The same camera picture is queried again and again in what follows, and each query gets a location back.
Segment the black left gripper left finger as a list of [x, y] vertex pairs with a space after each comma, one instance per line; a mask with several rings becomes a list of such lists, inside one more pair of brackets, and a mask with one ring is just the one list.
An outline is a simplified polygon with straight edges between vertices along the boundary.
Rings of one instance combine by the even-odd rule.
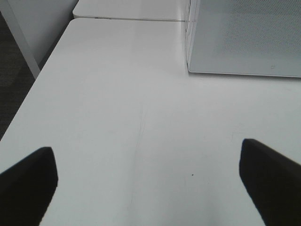
[[42, 147], [0, 175], [0, 224], [38, 226], [58, 185], [51, 147]]

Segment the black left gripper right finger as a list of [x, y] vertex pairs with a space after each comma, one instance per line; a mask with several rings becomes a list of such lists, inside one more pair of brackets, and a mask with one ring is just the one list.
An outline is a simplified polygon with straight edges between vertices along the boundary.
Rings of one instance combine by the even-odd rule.
[[274, 149], [246, 138], [239, 176], [267, 226], [301, 224], [301, 166]]

